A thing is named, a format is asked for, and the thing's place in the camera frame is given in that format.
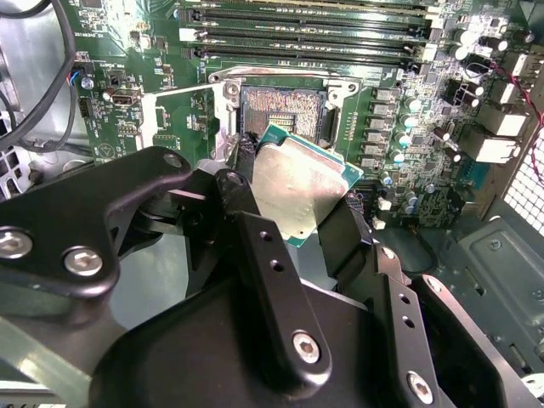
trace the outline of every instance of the red wire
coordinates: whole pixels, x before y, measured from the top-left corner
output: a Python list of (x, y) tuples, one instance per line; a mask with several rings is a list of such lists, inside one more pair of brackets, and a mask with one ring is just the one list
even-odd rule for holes
[(530, 147), (530, 160), (533, 167), (533, 172), (535, 173), (535, 176), (538, 179), (538, 183), (544, 186), (544, 177), (542, 177), (542, 174), (540, 170), (538, 169), (537, 160), (536, 160), (536, 149), (538, 147), (537, 145), (540, 140), (540, 133), (542, 129), (544, 129), (544, 113), (538, 110), (535, 103), (530, 98), (529, 92), (527, 92), (527, 90), (521, 86), (519, 81), (510, 72), (506, 71), (504, 68), (501, 68), (498, 65), (493, 65), (491, 68), (495, 69), (496, 71), (500, 71), (504, 73), (508, 77), (510, 82), (513, 83), (516, 86), (516, 88), (518, 88), (519, 91), (523, 94), (525, 102), (531, 108), (533, 108), (533, 111), (535, 111), (536, 119), (538, 121), (538, 128), (536, 129), (535, 136), (534, 136), (535, 141)]

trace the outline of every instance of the black connector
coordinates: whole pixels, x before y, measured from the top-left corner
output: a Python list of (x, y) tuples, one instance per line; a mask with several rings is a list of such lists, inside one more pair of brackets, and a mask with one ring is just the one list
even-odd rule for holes
[(94, 74), (94, 63), (92, 61), (76, 61), (71, 74), (79, 72), (83, 77)]

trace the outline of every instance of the white connector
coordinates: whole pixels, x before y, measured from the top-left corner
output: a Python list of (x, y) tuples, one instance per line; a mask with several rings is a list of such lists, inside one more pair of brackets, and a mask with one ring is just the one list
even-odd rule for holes
[(385, 200), (382, 197), (378, 197), (377, 207), (382, 211), (389, 211), (391, 209), (391, 201)]
[(372, 226), (374, 227), (374, 230), (376, 231), (385, 230), (385, 221), (382, 221), (378, 217), (374, 217), (372, 219)]

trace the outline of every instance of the green circuit board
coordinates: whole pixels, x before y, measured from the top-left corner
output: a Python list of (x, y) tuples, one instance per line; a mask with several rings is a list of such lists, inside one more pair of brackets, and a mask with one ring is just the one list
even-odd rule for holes
[[(234, 166), (240, 140), (276, 124), (361, 168), (363, 182), (387, 172), (388, 224), (416, 217), (433, 227), (453, 222), (452, 194), (478, 188), (490, 166), (469, 156), (453, 162), (433, 133), (443, 128), (456, 141), (479, 110), (444, 98), (451, 80), (482, 79), (453, 57), (456, 34), (508, 38), (519, 28), (510, 21), (517, 7), (506, 0), (65, 0), (97, 162), (162, 145), (193, 166), (204, 158)], [(477, 43), (467, 50), (501, 58)], [(489, 92), (492, 81), (481, 82)], [(410, 212), (407, 191), (418, 198)]]

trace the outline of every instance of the silver screw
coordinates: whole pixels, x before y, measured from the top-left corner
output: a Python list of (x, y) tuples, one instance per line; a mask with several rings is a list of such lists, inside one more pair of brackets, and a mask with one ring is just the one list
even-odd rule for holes
[(92, 90), (94, 88), (94, 81), (89, 78), (88, 76), (84, 76), (82, 78), (82, 88), (87, 89), (88, 91)]
[(386, 246), (382, 246), (382, 252), (383, 254), (388, 257), (389, 259), (394, 259), (394, 252), (391, 251), (389, 248), (387, 248)]
[(32, 240), (20, 231), (0, 232), (0, 258), (17, 259), (24, 257), (32, 249)]
[(177, 157), (176, 155), (172, 155), (170, 153), (167, 153), (166, 155), (164, 155), (164, 161), (168, 163), (170, 166), (174, 166), (176, 168), (180, 168), (183, 166), (183, 164), (179, 160), (179, 157)]
[(433, 194), (435, 191), (436, 191), (436, 187), (434, 187), (434, 184), (428, 184), (428, 185), (425, 187), (425, 192), (426, 192), (427, 194)]
[(412, 393), (414, 393), (423, 404), (431, 405), (433, 403), (433, 392), (427, 382), (422, 379), (419, 374), (414, 371), (408, 371), (406, 379), (408, 380), (408, 385), (410, 386)]
[(231, 83), (227, 86), (227, 94), (236, 96), (238, 94), (238, 87), (234, 83)]
[(442, 290), (442, 285), (432, 276), (427, 278), (427, 283), (434, 289), (435, 292), (440, 292)]
[(93, 276), (102, 269), (102, 258), (88, 248), (74, 249), (65, 256), (65, 267), (72, 274)]
[(501, 249), (501, 247), (502, 247), (502, 242), (500, 242), (499, 240), (491, 240), (491, 241), (489, 241), (489, 243), (487, 244), (487, 247), (488, 247), (491, 251), (498, 251), (498, 250)]
[(300, 358), (306, 363), (314, 364), (320, 359), (320, 347), (309, 334), (295, 334), (292, 338), (292, 344), (295, 346)]

